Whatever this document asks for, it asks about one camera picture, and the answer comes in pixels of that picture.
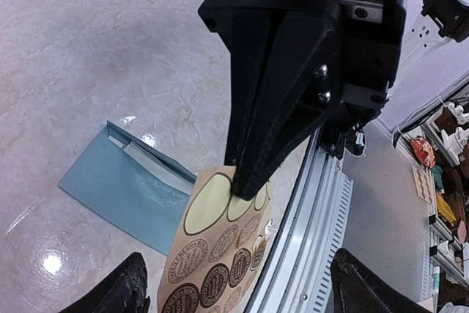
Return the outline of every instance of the table surface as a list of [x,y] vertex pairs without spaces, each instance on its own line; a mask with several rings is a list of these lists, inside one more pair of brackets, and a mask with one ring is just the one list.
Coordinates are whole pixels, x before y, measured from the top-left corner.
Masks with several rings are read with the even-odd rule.
[[[202,1],[0,1],[0,312],[57,312],[132,251],[156,312],[166,258],[57,183],[107,119],[193,172],[222,163],[229,54]],[[274,177],[274,229],[303,153]]]

